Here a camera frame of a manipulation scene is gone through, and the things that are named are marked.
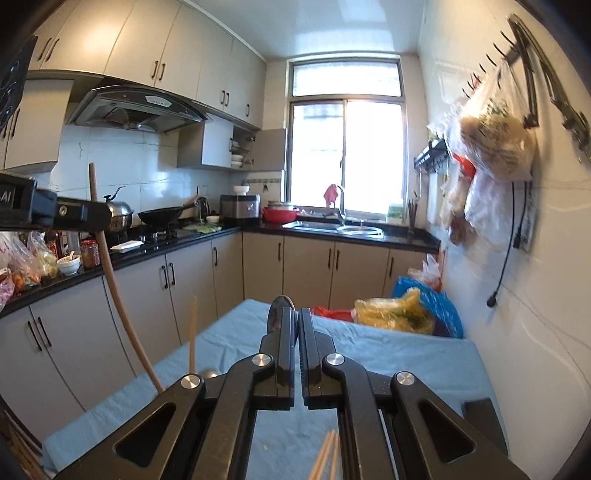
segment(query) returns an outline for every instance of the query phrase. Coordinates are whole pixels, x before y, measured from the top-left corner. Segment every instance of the red bowl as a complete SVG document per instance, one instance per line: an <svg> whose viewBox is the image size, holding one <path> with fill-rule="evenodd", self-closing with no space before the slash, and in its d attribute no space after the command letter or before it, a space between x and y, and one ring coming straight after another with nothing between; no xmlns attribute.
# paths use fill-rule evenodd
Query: red bowl
<svg viewBox="0 0 591 480"><path fill-rule="evenodd" d="M275 210L265 208L262 212L262 216L266 222L269 223L290 223L297 218L299 210Z"/></svg>

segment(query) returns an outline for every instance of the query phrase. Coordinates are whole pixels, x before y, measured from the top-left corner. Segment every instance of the window frame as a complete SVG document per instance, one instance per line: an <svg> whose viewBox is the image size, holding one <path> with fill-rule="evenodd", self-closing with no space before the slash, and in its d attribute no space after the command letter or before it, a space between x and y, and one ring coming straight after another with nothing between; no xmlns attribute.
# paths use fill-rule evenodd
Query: window frame
<svg viewBox="0 0 591 480"><path fill-rule="evenodd" d="M400 78L400 96L390 95L372 95L367 93L354 94L322 94L322 95L305 95L294 96L293 85L294 75L297 66L309 65L314 63L342 63L346 61L368 62L368 63L391 63L398 67L398 76ZM408 116L406 109L406 98L404 95L404 82L402 79L402 65L400 59L383 58L383 57L331 57L329 59L315 59L306 61L295 61L290 64L289 85L288 85L288 104L289 115L287 125L287 155L285 164L285 199L291 200L291 166L292 166L292 152L293 152L293 124L294 124L294 107L297 105L314 105L317 103L341 103L343 105L343 156L341 167L341 182L345 181L346 171L346 135L347 135L347 103L350 100L369 100L371 102L393 103L399 105L402 110L402 202L406 204L408 199ZM310 205L301 205L308 210L320 210L322 207L313 207ZM345 215L353 216L354 218L363 220L386 220L386 215L373 212L359 212L357 210L346 210Z"/></svg>

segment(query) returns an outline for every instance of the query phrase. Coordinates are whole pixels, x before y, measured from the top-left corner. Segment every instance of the window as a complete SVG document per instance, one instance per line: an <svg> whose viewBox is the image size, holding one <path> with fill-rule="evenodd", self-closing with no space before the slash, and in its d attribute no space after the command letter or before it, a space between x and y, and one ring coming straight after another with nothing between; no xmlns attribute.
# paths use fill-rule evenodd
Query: window
<svg viewBox="0 0 591 480"><path fill-rule="evenodd" d="M398 62L295 64L290 128L288 195L294 204L325 207L323 195L334 183L345 188L349 214L385 216L389 205L403 205L405 123Z"/></svg>

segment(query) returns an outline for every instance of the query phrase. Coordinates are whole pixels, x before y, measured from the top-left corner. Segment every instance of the black cable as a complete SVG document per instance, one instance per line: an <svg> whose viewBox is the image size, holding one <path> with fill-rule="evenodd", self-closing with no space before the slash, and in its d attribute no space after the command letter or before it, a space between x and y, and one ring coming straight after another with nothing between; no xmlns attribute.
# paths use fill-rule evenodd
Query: black cable
<svg viewBox="0 0 591 480"><path fill-rule="evenodd" d="M521 228L523 227L523 220L525 218L525 211L527 210L527 182L523 182L523 211L521 212L521 220L519 221L519 228L513 239L513 248L519 250L521 247Z"/></svg>
<svg viewBox="0 0 591 480"><path fill-rule="evenodd" d="M486 301L486 306L489 308L493 308L496 306L496 297L499 294L499 290L501 289L501 284L503 282L503 277L505 276L505 269L507 267L507 261L509 260L509 254L511 253L511 247L513 243L513 233L515 230L515 183L511 182L511 196L512 196L512 205L513 205L513 212L511 215L511 236L509 237L509 248L507 248L507 254L505 255L505 261L503 262L503 270L501 270L501 277L499 278L499 283L496 286L495 291L492 293L488 300Z"/></svg>

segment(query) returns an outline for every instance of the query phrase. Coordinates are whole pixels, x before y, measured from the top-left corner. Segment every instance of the window pane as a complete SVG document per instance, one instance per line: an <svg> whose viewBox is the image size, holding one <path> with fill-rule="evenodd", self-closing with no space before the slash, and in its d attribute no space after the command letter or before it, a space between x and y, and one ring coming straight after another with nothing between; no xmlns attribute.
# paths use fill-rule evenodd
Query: window pane
<svg viewBox="0 0 591 480"><path fill-rule="evenodd" d="M341 93L399 97L398 64L387 61L330 61L294 67L294 96Z"/></svg>
<svg viewBox="0 0 591 480"><path fill-rule="evenodd" d="M324 193L341 184L343 104L295 105L291 153L291 202L324 207Z"/></svg>
<svg viewBox="0 0 591 480"><path fill-rule="evenodd" d="M385 215L391 203L402 205L403 132L400 105L347 103L347 210Z"/></svg>

